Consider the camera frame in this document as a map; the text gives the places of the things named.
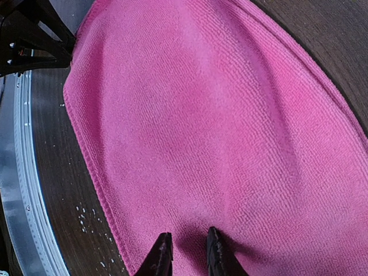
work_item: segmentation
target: wood grain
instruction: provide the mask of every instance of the wood grain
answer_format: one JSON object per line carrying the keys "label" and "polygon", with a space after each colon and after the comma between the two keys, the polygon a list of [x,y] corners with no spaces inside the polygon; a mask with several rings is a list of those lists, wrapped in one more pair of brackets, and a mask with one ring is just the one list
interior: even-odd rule
{"label": "wood grain", "polygon": [[[92,1],[51,2],[74,32]],[[65,109],[68,72],[32,75],[33,135],[49,219],[71,275],[126,275]]]}
{"label": "wood grain", "polygon": [[368,135],[368,1],[253,1],[317,61]]}

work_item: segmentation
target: pink microfiber towel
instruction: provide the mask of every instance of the pink microfiber towel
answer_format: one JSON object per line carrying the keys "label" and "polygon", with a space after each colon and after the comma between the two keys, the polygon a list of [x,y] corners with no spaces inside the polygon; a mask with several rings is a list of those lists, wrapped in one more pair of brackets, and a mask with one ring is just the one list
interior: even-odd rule
{"label": "pink microfiber towel", "polygon": [[247,0],[97,0],[64,96],[133,275],[161,232],[207,275],[215,226],[250,276],[368,273],[368,142]]}

